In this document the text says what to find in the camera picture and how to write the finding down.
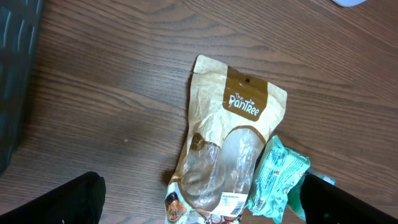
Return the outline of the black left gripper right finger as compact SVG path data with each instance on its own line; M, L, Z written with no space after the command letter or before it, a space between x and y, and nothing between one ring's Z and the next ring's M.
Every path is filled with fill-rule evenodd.
M307 224L397 224L397 219L321 178L306 175L300 202Z

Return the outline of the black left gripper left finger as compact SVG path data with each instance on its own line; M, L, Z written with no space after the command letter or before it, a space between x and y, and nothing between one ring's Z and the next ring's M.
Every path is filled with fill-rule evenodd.
M90 171L2 214L1 223L98 224L105 195L104 178Z

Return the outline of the green white tissue pack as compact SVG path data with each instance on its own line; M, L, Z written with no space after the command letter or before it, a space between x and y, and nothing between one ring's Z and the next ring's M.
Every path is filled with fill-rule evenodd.
M336 180L332 176L328 176L325 173L321 172L320 170L317 170L315 168L310 167L304 175L300 178L298 183L289 191L288 193L288 201L287 201L287 206L293 211L293 213L298 216L302 220L306 220L305 218L305 212L304 209L302 208L302 204L300 201L300 191L302 188L302 184L304 183L305 177L309 174L313 174L325 182L328 182L331 185L336 184Z

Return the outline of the teal tissue packet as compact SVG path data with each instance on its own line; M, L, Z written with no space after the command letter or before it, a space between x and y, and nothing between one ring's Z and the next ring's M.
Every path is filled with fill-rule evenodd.
M278 136L266 144L254 172L246 208L281 223L288 194L310 168L310 159L285 147Z

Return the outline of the brown snack bag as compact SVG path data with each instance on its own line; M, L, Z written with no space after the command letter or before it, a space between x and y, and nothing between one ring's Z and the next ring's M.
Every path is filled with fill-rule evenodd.
M167 187L165 222L239 223L287 92L204 55L189 92L187 138Z

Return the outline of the white barcode scanner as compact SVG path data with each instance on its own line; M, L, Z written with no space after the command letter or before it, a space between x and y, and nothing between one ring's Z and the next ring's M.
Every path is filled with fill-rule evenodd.
M367 0L332 0L341 7L353 7L366 2Z

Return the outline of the dark grey mesh plastic basket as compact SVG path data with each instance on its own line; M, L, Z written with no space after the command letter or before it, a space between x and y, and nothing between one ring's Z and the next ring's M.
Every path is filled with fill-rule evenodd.
M1 173L19 147L44 0L1 0Z

